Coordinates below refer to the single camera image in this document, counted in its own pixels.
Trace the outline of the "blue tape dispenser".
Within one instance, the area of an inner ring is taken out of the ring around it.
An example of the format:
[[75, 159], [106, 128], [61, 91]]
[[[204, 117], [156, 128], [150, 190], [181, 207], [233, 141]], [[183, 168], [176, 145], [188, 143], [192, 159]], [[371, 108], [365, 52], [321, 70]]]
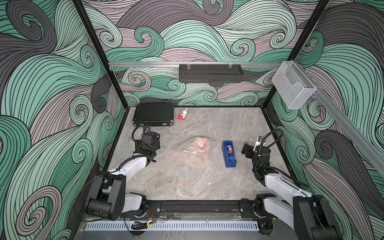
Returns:
[[224, 141], [222, 151], [226, 168], [235, 168], [237, 160], [235, 157], [235, 149], [232, 141]]

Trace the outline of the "orange ceramic mug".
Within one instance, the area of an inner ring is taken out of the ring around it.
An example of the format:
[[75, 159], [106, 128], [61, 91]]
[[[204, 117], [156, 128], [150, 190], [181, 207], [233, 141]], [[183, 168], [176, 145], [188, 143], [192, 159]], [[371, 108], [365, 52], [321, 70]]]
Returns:
[[200, 153], [203, 153], [209, 148], [209, 141], [205, 138], [196, 138], [192, 143], [192, 148]]

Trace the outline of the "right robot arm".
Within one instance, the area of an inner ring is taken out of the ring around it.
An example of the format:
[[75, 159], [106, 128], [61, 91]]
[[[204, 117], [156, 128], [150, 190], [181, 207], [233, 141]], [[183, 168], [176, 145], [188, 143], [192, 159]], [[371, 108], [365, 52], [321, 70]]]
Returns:
[[257, 218], [272, 218], [291, 227], [299, 240], [340, 240], [342, 234], [328, 200], [303, 189], [289, 175], [270, 164], [271, 150], [258, 142], [252, 147], [245, 143], [242, 154], [252, 161], [255, 178], [271, 193], [259, 194], [253, 206]]

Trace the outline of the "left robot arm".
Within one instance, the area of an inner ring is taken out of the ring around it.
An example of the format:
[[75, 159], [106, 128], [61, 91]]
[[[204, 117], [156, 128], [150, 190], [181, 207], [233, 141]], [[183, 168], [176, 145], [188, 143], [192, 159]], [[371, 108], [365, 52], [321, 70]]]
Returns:
[[155, 161], [160, 149], [160, 134], [145, 132], [135, 141], [135, 151], [115, 169], [100, 172], [90, 182], [83, 211], [88, 216], [115, 221], [125, 215], [142, 217], [147, 213], [147, 197], [127, 193], [128, 181]]

